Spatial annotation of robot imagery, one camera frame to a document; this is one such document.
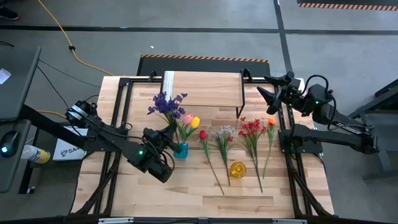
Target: pink tulip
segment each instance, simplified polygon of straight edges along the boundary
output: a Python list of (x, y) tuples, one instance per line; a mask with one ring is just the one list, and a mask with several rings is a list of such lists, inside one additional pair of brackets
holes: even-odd
[(188, 114), (184, 117), (184, 124), (190, 124), (191, 120), (193, 119), (193, 115), (192, 114)]

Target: yellow cable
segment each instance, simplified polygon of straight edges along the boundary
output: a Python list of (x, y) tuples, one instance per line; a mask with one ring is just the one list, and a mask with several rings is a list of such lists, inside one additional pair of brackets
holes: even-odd
[[(45, 7), (45, 5), (42, 3), (41, 0), (37, 0), (37, 1), (43, 6), (43, 8), (48, 12), (48, 14), (49, 14), (49, 15), (53, 18), (53, 20), (58, 24), (59, 28), (61, 29), (61, 31), (63, 32), (63, 34), (64, 34), (65, 37), (67, 38), (67, 40), (68, 40), (68, 42), (69, 42), (69, 46), (73, 46), (73, 44), (72, 44), (72, 42), (70, 41), (70, 39), (69, 39), (67, 33), (63, 30), (63, 28), (62, 28), (61, 24), (58, 22), (58, 20), (52, 15), (52, 13), (47, 9), (47, 7)], [(91, 67), (91, 68), (97, 69), (97, 70), (99, 70), (99, 71), (101, 71), (101, 72), (103, 72), (103, 73), (105, 73), (105, 74), (114, 76), (112, 73), (110, 73), (110, 72), (108, 72), (108, 71), (106, 71), (106, 70), (103, 70), (102, 68), (98, 68), (98, 67), (96, 67), (96, 66), (94, 66), (94, 65), (90, 65), (90, 64), (88, 64), (88, 63), (86, 63), (86, 62), (80, 60), (80, 59), (77, 57), (77, 54), (76, 54), (75, 50), (71, 49), (71, 51), (72, 51), (73, 55), (75, 56), (76, 60), (78, 60), (78, 62), (82, 63), (83, 65), (86, 65), (86, 66), (89, 66), (89, 67)]]
[(57, 116), (59, 116), (59, 117), (61, 117), (61, 118), (63, 118), (63, 119), (66, 119), (66, 118), (67, 118), (66, 116), (64, 116), (64, 115), (62, 115), (62, 114), (60, 114), (60, 113), (58, 113), (58, 112), (55, 112), (55, 111), (37, 111), (37, 112), (39, 112), (39, 113), (54, 114), (54, 115), (57, 115)]

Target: purple flower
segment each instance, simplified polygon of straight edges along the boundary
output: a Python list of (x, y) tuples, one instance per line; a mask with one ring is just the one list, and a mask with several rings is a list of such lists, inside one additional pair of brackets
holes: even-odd
[(159, 93), (153, 97), (155, 106), (148, 107), (148, 113), (151, 114), (158, 111), (160, 114), (166, 116), (167, 119), (180, 119), (185, 110), (180, 107), (180, 103), (186, 96), (186, 93), (181, 93), (182, 96), (177, 95), (174, 100), (166, 100), (166, 92)]
[(178, 113), (178, 112), (173, 112), (172, 116), (173, 116), (174, 119), (180, 119), (181, 118), (181, 114)]
[(180, 95), (177, 95), (174, 100), (177, 100), (177, 101), (181, 102), (182, 101), (182, 97)]
[(179, 112), (180, 114), (182, 114), (182, 115), (184, 115), (184, 114), (185, 114), (185, 110), (184, 110), (184, 108), (179, 108), (179, 109), (178, 109), (178, 112)]
[(153, 113), (153, 112), (155, 112), (155, 107), (151, 107), (151, 106), (148, 107), (148, 111), (149, 111), (149, 112), (147, 113), (147, 115), (148, 115), (148, 114), (151, 114), (151, 113)]

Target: blue glass vase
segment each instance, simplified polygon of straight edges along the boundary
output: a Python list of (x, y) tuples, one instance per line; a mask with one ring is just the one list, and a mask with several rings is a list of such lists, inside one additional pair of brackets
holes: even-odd
[(180, 147), (181, 152), (180, 152), (180, 153), (174, 152), (174, 157), (175, 157), (175, 158), (179, 158), (179, 159), (185, 159), (185, 158), (187, 158), (187, 156), (188, 156), (188, 143), (186, 143), (186, 142), (180, 142), (180, 143), (178, 144), (178, 146)]

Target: wooden tabletop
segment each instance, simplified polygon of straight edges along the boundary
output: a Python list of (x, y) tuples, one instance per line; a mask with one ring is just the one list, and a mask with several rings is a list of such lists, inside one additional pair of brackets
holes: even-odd
[[(105, 123), (110, 123), (114, 108), (114, 101), (120, 77), (104, 77), (98, 100), (98, 114)], [(271, 85), (262, 84), (263, 88), (273, 91)], [(246, 106), (242, 115), (248, 120), (260, 119), (265, 125), (269, 118), (277, 115), (266, 113), (267, 105), (256, 90), (257, 85), (245, 84)], [(167, 124), (155, 114), (146, 115), (152, 98), (160, 90), (158, 83), (135, 83), (132, 89), (131, 105), (128, 122), (133, 129), (129, 135), (142, 136), (145, 127), (162, 129)], [(121, 100), (120, 115), (123, 111)], [(235, 108), (186, 106), (188, 113), (201, 118), (198, 130), (209, 129), (216, 131), (221, 125), (231, 125), (239, 128), (240, 122), (236, 119)], [(296, 123), (313, 127), (310, 117), (301, 117), (295, 112)], [(225, 196), (217, 186), (213, 173), (208, 165), (205, 153), (198, 141), (198, 131), (193, 134), (189, 143), (189, 152), (186, 159), (175, 159), (176, 168), (169, 181), (162, 184), (150, 174), (143, 174), (126, 158), (121, 159), (118, 181), (114, 195), (112, 216), (129, 217), (228, 217), (228, 218), (288, 218), (294, 217), (292, 199), (290, 196), (289, 181), (285, 157), (280, 153), (279, 142), (275, 138), (272, 144), (271, 156), (266, 169), (266, 178), (262, 179), (264, 193), (261, 193), (257, 181), (254, 164), (247, 151), (239, 141), (228, 154), (228, 166), (233, 162), (241, 161), (247, 167), (247, 174), (241, 179), (230, 178), (231, 186), (225, 174), (221, 155), (217, 149), (211, 148), (211, 163), (223, 186)], [(259, 172), (264, 168), (269, 140), (267, 135), (261, 136), (259, 143)], [(98, 185), (104, 153), (96, 152), (83, 161), (78, 186), (76, 189), (73, 210), (78, 210), (90, 197)], [(327, 211), (333, 213), (325, 171), (317, 157), (303, 154), (303, 164), (307, 184), (318, 201)], [(304, 211), (302, 192), (298, 188), (300, 208)]]

